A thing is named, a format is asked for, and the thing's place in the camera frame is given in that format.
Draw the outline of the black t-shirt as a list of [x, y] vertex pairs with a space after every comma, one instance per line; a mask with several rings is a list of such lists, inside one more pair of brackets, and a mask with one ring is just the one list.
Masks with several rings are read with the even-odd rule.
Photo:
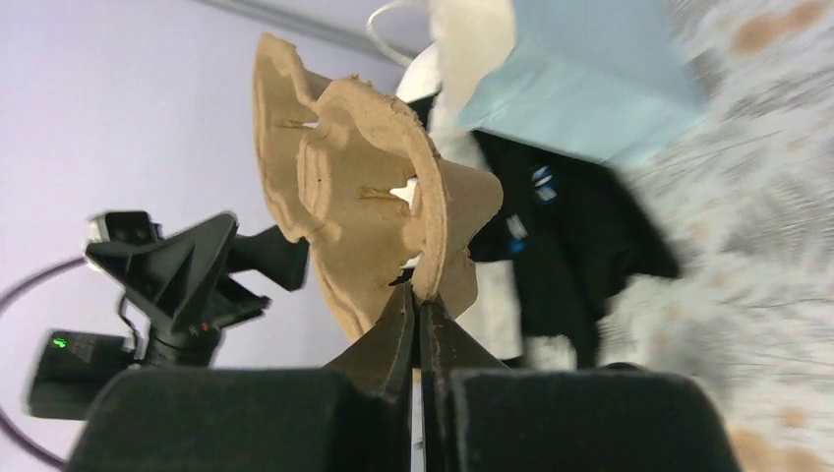
[[504, 191], [484, 227], [508, 243], [523, 336], [564, 336], [578, 368], [596, 367], [611, 298], [634, 275], [681, 275], [671, 246], [610, 168], [468, 133]]

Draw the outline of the floral patterned table mat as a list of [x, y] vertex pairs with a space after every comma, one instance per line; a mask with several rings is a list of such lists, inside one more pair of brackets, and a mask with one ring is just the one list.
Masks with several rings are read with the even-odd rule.
[[697, 381], [747, 471], [833, 467], [833, 5], [668, 1], [710, 117], [629, 174], [678, 280], [638, 278], [608, 362]]

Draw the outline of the light blue paper bag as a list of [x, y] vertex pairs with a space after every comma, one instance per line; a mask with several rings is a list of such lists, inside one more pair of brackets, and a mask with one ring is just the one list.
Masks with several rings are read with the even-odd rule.
[[410, 57], [404, 100], [428, 80], [429, 134], [449, 160], [481, 166], [477, 132], [626, 167], [700, 122], [706, 98], [656, 1], [421, 1], [432, 42]]

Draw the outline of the black white checkered blanket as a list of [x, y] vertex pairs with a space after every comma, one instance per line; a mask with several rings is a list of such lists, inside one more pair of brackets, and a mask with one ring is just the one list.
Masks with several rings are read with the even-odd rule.
[[[395, 95], [413, 105], [443, 158], [487, 170], [489, 166], [474, 137], [447, 126], [444, 104], [434, 100], [441, 88], [438, 48], [432, 44], [413, 59], [405, 60], [405, 72]], [[576, 355], [564, 336], [525, 338], [513, 264], [508, 243], [486, 240], [488, 227], [473, 238], [470, 257], [478, 283], [476, 301], [457, 322], [483, 347], [506, 364], [517, 367], [572, 370]]]

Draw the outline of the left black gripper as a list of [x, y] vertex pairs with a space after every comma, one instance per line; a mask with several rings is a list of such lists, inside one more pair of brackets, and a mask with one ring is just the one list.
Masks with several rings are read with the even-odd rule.
[[[87, 260], [125, 289], [117, 315], [132, 332], [135, 365], [205, 368], [227, 328], [264, 314], [270, 298], [220, 276], [225, 261], [228, 273], [255, 270], [289, 292], [304, 286], [305, 239], [290, 242], [277, 226], [252, 236], [237, 228], [236, 216], [221, 212], [150, 244], [87, 245]], [[130, 302], [149, 320], [144, 337], [126, 316]]]

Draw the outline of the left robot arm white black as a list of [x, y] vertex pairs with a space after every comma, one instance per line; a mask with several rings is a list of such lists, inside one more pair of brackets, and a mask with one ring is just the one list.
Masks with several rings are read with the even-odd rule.
[[206, 367], [225, 329], [260, 317], [270, 299], [233, 274], [255, 270], [286, 291], [306, 278], [309, 244], [272, 226], [241, 236], [230, 212], [169, 237], [145, 211], [110, 211], [90, 221], [86, 262], [123, 288], [119, 317], [133, 305], [147, 336], [54, 330], [28, 394], [31, 416], [82, 420], [98, 393], [131, 367]]

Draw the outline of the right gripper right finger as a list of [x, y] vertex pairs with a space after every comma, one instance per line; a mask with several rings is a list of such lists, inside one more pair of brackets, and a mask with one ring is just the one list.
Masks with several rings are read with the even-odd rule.
[[512, 370], [447, 314], [420, 309], [430, 471], [736, 471], [716, 407], [693, 381], [626, 363]]

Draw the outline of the brown cardboard cup carrier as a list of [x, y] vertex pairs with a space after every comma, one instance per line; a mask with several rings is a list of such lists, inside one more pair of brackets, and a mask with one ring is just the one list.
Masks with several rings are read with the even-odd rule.
[[255, 149], [268, 210], [305, 240], [329, 309], [356, 340], [381, 317], [402, 267], [416, 298], [458, 316], [478, 294], [468, 246], [503, 202], [492, 173], [440, 157], [400, 99], [308, 71], [265, 33], [253, 71]]

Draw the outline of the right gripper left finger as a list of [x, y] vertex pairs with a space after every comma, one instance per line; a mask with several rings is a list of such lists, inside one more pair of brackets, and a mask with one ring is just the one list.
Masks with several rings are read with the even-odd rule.
[[411, 466], [408, 285], [313, 369], [137, 369], [98, 396], [70, 471], [406, 471]]

